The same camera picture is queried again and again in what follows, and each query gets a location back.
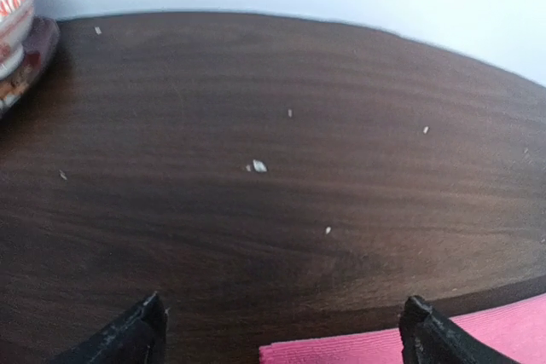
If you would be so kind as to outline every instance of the crumb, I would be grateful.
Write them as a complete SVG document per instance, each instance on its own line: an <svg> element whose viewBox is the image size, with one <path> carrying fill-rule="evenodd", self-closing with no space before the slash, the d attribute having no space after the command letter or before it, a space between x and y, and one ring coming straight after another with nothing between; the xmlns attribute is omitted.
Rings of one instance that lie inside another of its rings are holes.
<svg viewBox="0 0 546 364"><path fill-rule="evenodd" d="M253 159L253 167L256 172L267 172L265 164L257 159Z"/></svg>

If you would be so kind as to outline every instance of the dark brown tabletop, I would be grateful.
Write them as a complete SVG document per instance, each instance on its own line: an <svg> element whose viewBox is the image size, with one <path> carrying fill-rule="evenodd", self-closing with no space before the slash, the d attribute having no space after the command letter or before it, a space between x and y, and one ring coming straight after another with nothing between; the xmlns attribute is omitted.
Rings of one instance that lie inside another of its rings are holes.
<svg viewBox="0 0 546 364"><path fill-rule="evenodd" d="M0 123L4 361L50 357L153 291L172 363L395 326L414 293L461 314L546 292L542 87L334 23L60 26Z"/></svg>

